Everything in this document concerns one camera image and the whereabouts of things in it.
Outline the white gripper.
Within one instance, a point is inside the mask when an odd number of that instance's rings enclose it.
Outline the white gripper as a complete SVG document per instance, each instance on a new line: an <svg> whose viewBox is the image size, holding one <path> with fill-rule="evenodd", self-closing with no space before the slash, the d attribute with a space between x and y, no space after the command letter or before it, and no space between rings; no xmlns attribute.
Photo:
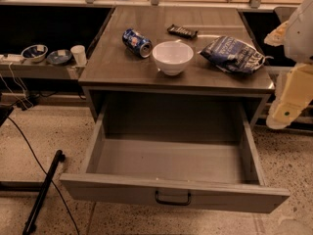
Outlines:
<svg viewBox="0 0 313 235"><path fill-rule="evenodd" d="M281 23L264 38L270 46L280 46L288 21ZM313 65L297 63L291 70L282 71L277 77L275 100L270 106L266 125L283 129L296 120L313 100Z"/></svg>

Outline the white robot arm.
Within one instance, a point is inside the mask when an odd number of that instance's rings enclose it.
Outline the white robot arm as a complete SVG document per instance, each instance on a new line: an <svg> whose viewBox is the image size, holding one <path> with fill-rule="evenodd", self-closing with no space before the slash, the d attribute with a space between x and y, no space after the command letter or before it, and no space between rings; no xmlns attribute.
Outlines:
<svg viewBox="0 0 313 235"><path fill-rule="evenodd" d="M275 100L270 106L266 125L283 129L296 120L313 100L313 0L304 0L271 32L282 33L285 56L296 62L288 72L277 77Z"/></svg>

